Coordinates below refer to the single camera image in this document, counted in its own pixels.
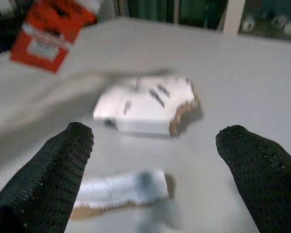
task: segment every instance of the white tabletop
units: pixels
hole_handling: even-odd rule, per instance
[[[158,73],[197,89],[202,114],[179,138],[126,137],[93,121],[107,82]],[[153,207],[70,221],[67,233],[258,233],[215,136],[241,124],[291,154],[291,44],[120,19],[84,30],[55,76],[0,55],[0,190],[75,120],[95,136],[84,179],[163,168],[176,192]]]

